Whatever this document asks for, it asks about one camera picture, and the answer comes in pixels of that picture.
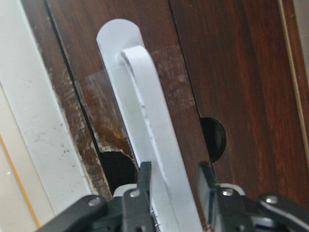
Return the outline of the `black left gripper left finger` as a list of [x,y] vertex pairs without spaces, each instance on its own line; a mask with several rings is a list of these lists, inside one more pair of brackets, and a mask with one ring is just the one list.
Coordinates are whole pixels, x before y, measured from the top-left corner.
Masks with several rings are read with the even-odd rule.
[[152,166],[150,161],[142,162],[140,164],[139,176],[137,181],[137,190],[140,192],[139,197],[142,204],[150,213],[152,210],[150,199],[150,183],[151,183]]

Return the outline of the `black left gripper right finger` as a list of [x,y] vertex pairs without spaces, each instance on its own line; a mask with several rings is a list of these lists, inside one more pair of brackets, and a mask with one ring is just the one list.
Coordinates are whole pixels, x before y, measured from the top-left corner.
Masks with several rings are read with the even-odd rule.
[[218,181],[211,165],[206,161],[198,163],[197,190],[206,222],[215,227],[217,213]]

